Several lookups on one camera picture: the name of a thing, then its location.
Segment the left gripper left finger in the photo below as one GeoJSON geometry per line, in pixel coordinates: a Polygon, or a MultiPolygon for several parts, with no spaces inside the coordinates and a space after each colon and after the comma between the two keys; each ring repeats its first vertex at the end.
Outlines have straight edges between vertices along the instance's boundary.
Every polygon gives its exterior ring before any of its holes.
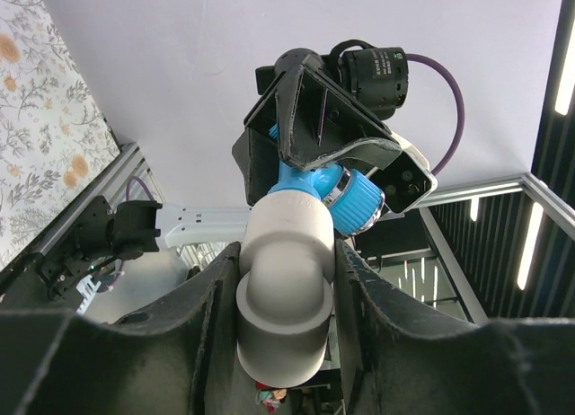
{"type": "Polygon", "coordinates": [[[1,314],[4,414],[229,414],[239,243],[114,324],[64,310],[1,314]]]}

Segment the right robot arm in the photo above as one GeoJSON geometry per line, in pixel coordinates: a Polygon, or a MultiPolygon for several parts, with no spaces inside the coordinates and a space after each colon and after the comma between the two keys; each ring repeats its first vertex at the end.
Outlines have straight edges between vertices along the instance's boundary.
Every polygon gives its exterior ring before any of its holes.
{"type": "Polygon", "coordinates": [[[279,164],[311,171],[331,163],[384,169],[402,148],[384,124],[408,91],[406,55],[347,40],[327,55],[291,49],[256,69],[259,99],[232,148],[248,205],[279,179],[279,164]]]}

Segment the white elbow fitting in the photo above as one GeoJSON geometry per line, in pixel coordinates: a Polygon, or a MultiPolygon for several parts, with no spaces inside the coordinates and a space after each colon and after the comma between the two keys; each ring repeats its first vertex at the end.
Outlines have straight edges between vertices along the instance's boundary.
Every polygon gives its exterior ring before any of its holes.
{"type": "Polygon", "coordinates": [[[332,315],[335,246],[327,207],[297,190],[259,200],[248,220],[239,270],[241,366],[272,388],[301,385],[323,363],[332,315]]]}

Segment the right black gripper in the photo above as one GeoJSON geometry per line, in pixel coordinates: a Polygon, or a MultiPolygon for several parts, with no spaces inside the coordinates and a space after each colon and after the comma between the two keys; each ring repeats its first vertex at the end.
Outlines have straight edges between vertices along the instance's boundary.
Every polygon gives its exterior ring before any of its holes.
{"type": "Polygon", "coordinates": [[[385,168],[402,152],[372,112],[309,64],[278,75],[243,124],[247,129],[234,143],[232,156],[249,206],[278,182],[279,155],[310,171],[351,161],[385,168]],[[272,127],[278,130],[279,153],[276,141],[262,134],[272,127]]]}

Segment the blue plastic water faucet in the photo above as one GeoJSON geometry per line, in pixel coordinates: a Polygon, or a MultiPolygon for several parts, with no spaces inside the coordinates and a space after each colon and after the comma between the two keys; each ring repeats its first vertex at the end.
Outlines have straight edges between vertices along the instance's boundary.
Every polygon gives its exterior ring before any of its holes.
{"type": "Polygon", "coordinates": [[[321,200],[332,216],[334,229],[343,236],[371,228],[385,204],[385,194],[363,173],[338,163],[300,171],[281,162],[278,182],[270,192],[281,190],[297,190],[321,200]]]}

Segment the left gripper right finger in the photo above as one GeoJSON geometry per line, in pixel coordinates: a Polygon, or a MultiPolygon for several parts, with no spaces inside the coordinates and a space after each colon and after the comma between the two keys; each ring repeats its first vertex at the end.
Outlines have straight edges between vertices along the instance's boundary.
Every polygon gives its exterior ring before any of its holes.
{"type": "Polygon", "coordinates": [[[335,245],[334,303],[348,414],[571,414],[571,319],[458,320],[335,245]]]}

